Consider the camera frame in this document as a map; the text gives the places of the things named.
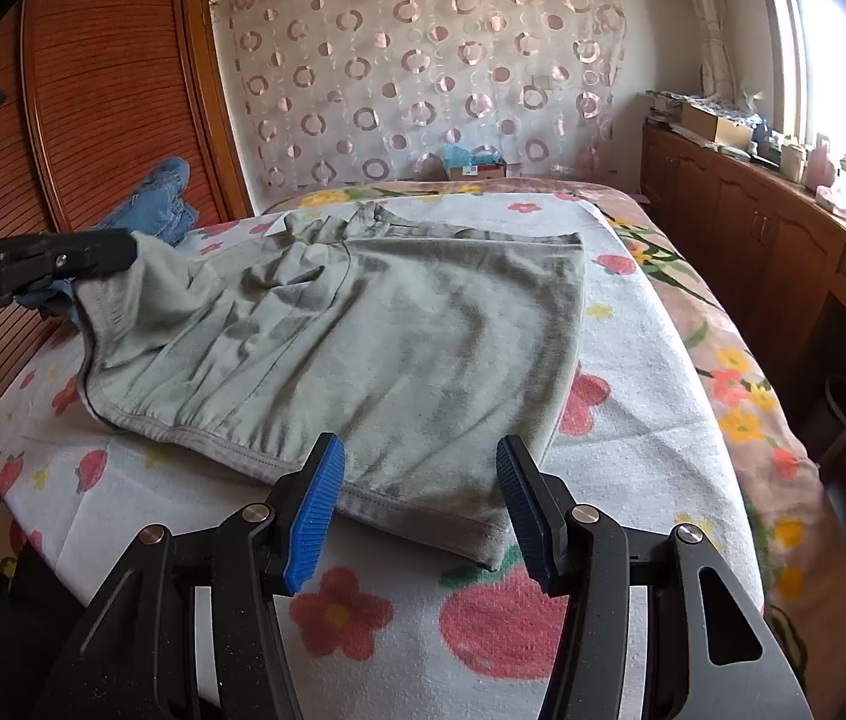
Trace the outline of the grey-green pants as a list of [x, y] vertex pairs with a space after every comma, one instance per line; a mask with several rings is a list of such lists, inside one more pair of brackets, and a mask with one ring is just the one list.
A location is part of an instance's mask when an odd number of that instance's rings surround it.
[[293, 213], [203, 260], [138, 239], [75, 288], [99, 418], [274, 483], [345, 447], [338, 507], [498, 566], [494, 450], [543, 454], [578, 367], [584, 244], [407, 220], [382, 205]]

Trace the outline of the pink floral bedspread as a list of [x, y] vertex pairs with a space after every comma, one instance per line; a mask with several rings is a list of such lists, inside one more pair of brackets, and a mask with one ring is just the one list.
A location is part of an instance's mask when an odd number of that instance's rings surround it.
[[724, 434], [754, 532], [768, 593], [768, 617], [818, 718], [846, 706], [846, 538], [817, 465], [787, 426], [765, 379], [724, 307], [677, 246], [628, 193], [590, 182], [501, 179], [389, 182], [298, 195], [298, 206], [451, 193], [503, 193], [519, 203], [534, 193], [603, 211], [633, 263], [674, 322]]

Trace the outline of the blue denim jeans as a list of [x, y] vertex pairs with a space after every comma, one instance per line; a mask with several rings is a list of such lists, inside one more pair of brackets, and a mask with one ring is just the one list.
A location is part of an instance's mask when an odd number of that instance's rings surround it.
[[[92, 231], [125, 229], [143, 232], [169, 245], [178, 245], [199, 221], [199, 212], [182, 194], [190, 182], [190, 166], [179, 156], [156, 164], [128, 199], [92, 227]], [[46, 288], [19, 296], [16, 304], [37, 310], [44, 319], [59, 317], [78, 323], [71, 281], [53, 281]]]

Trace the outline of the white strawberry flower blanket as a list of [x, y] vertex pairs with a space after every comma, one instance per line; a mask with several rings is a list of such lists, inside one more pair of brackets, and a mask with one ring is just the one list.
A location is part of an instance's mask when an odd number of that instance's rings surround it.
[[[301, 465], [347, 452], [313, 578], [278, 608], [311, 718], [530, 718], [565, 605], [522, 566], [494, 450], [625, 527], [698, 525], [754, 600], [754, 535], [727, 445], [674, 322], [608, 216], [545, 193], [395, 197], [192, 232], [179, 254], [312, 260], [358, 298], [291, 385], [286, 454], [192, 450], [83, 397], [60, 333], [0, 398], [0, 494], [76, 598], [130, 538], [208, 527]], [[370, 307], [382, 307], [371, 320]]]

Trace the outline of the wooden wardrobe sliding door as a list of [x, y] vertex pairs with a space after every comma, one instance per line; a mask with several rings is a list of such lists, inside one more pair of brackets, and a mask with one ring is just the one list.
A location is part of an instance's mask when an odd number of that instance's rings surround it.
[[0, 91], [0, 238], [86, 229], [169, 156], [200, 224], [251, 213], [208, 0], [8, 0]]

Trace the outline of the long wooden cabinet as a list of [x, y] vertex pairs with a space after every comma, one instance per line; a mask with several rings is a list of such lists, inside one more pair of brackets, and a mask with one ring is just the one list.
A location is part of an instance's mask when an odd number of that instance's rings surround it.
[[846, 450], [846, 221], [770, 172], [644, 124], [651, 216], [742, 333], [810, 457]]

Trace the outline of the pink bottle on cabinet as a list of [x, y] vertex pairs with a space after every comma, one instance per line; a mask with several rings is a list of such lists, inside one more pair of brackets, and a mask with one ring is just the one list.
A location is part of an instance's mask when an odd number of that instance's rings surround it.
[[804, 187], [815, 193], [820, 187], [832, 187], [836, 179], [836, 163], [833, 161], [830, 138], [823, 133], [817, 135], [815, 148], [809, 153], [805, 168]]

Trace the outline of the white cup on cabinet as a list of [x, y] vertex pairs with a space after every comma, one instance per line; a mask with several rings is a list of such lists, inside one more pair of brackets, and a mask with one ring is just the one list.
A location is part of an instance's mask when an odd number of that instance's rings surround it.
[[802, 184], [807, 169], [807, 149], [800, 143], [786, 142], [781, 147], [781, 160], [779, 169], [786, 181], [793, 184]]

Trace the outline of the cardboard box with blue bag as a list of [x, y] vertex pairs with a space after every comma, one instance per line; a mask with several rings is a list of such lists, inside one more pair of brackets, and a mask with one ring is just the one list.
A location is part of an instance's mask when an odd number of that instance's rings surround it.
[[467, 149], [455, 143], [444, 146], [441, 151], [441, 166], [449, 181], [501, 179], [506, 176], [508, 167], [505, 158], [496, 148], [479, 146]]

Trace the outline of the cardboard box on cabinet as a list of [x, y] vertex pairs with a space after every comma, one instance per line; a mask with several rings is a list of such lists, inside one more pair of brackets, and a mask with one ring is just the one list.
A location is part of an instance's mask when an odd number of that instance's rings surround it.
[[691, 103], [682, 106], [680, 125], [707, 142], [743, 151], [750, 148], [754, 136], [754, 129], [750, 125]]

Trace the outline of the circle pattern sheer curtain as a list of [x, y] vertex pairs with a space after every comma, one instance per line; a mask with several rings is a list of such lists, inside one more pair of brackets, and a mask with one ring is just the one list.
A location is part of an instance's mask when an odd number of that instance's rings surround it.
[[221, 0], [213, 16], [257, 202], [429, 181], [453, 143], [522, 176], [610, 160], [618, 0]]

